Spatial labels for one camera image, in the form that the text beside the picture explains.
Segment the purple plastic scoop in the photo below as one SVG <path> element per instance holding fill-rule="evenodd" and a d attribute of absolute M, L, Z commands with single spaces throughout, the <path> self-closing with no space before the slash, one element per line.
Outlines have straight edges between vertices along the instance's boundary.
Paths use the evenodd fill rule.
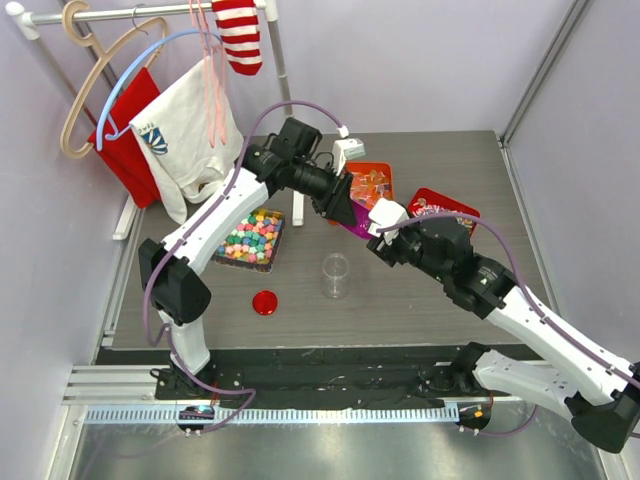
<path fill-rule="evenodd" d="M 369 219 L 370 210 L 355 200 L 351 200 L 351 206 L 355 215 L 356 224 L 346 225 L 340 223 L 340 226 L 361 239 L 370 240 L 373 238 L 373 235 L 369 233 L 371 223 Z"/>

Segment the orange candy box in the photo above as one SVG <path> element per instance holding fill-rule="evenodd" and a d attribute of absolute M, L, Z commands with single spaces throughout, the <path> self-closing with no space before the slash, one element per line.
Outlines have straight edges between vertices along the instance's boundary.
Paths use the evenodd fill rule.
<path fill-rule="evenodd" d="M 392 171 L 389 164 L 349 161 L 338 175 L 338 179 L 346 172 L 351 174 L 351 200 L 371 210 L 379 199 L 393 199 Z"/>

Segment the gold tin of star candies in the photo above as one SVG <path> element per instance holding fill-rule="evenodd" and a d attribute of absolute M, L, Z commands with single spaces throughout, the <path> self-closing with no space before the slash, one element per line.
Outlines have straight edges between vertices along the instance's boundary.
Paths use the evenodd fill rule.
<path fill-rule="evenodd" d="M 283 212 L 257 208 L 240 221 L 215 250 L 211 260 L 268 274 L 272 271 L 284 228 Z"/>

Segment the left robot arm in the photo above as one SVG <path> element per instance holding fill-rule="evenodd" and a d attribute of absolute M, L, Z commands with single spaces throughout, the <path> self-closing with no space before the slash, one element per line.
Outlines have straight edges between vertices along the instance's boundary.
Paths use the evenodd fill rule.
<path fill-rule="evenodd" d="M 206 369 L 202 316 L 211 292 L 201 279 L 215 251 L 240 221 L 280 190 L 309 197 L 323 218 L 357 224 L 350 197 L 352 177 L 312 163 L 321 133 L 293 118 L 263 144 L 252 144 L 212 195 L 182 226 L 162 241 L 145 240 L 138 250 L 145 305 L 158 310 L 172 343 L 172 361 L 182 371 L 179 388 L 205 397 L 213 385 Z"/>

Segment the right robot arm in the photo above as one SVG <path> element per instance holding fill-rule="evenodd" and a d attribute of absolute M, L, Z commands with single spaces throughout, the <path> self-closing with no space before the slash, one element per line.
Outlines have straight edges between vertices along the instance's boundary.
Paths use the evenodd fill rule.
<path fill-rule="evenodd" d="M 456 215 L 368 217 L 367 247 L 381 260 L 427 274 L 456 306 L 515 336 L 550 365 L 543 369 L 471 343 L 452 363 L 457 391 L 520 397 L 564 418 L 599 449 L 622 451 L 639 422 L 637 364 L 568 324 L 532 293 L 516 266 L 476 253 Z"/>

